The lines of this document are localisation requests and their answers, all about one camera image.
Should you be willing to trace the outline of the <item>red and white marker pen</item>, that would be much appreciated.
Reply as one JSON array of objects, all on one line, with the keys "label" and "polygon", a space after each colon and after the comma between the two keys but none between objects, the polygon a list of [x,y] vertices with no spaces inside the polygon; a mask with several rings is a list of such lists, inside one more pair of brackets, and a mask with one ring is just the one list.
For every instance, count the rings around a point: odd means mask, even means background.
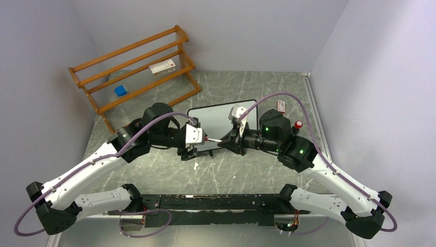
[{"label": "red and white marker pen", "polygon": [[207,142],[214,142],[214,143],[220,143],[222,140],[215,139],[215,138],[205,137],[205,141],[207,141]]}]

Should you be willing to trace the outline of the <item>small whiteboard with black frame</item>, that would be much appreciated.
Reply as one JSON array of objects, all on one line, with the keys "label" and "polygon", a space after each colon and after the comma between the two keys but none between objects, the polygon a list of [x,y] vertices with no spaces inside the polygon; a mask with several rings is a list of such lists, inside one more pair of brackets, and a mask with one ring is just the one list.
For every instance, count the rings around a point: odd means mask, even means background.
[{"label": "small whiteboard with black frame", "polygon": [[[220,139],[232,129],[232,123],[228,119],[228,115],[234,105],[237,104],[248,109],[256,102],[255,99],[250,99],[191,108],[187,111],[187,115],[199,119],[201,128],[205,131],[207,137]],[[249,113],[247,122],[250,129],[258,129],[257,108]],[[209,155],[210,150],[220,149],[217,143],[214,142],[205,142],[204,145],[196,146],[196,148],[198,152],[206,155]]]}]

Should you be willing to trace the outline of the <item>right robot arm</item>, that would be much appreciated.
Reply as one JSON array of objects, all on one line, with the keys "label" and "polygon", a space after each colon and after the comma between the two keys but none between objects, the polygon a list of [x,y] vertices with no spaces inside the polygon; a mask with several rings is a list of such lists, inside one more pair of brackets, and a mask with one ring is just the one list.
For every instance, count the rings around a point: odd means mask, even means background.
[{"label": "right robot arm", "polygon": [[218,146],[239,155],[248,149],[275,152],[285,167],[304,174],[325,186],[331,195],[321,195],[286,184],[277,197],[279,210],[285,214],[311,211],[341,222],[354,235],[373,238],[381,229],[392,201],[387,191],[375,191],[357,182],[317,151],[314,143],[298,132],[302,122],[291,121],[277,110],[260,118],[260,128],[251,129],[245,108],[235,105],[230,113],[232,129]]}]

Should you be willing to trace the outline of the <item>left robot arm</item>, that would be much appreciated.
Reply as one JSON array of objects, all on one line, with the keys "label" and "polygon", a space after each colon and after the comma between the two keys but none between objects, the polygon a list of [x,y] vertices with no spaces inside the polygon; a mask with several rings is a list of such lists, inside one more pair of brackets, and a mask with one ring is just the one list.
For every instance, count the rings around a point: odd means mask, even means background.
[{"label": "left robot arm", "polygon": [[85,193],[85,189],[98,177],[148,154],[154,146],[175,148],[182,161],[194,158],[196,146],[204,144],[206,133],[197,118],[187,116],[181,126],[176,117],[169,105],[155,103],[71,170],[51,181],[29,184],[26,190],[42,231],[55,235],[88,216],[145,210],[142,195],[133,184],[99,193]]}]

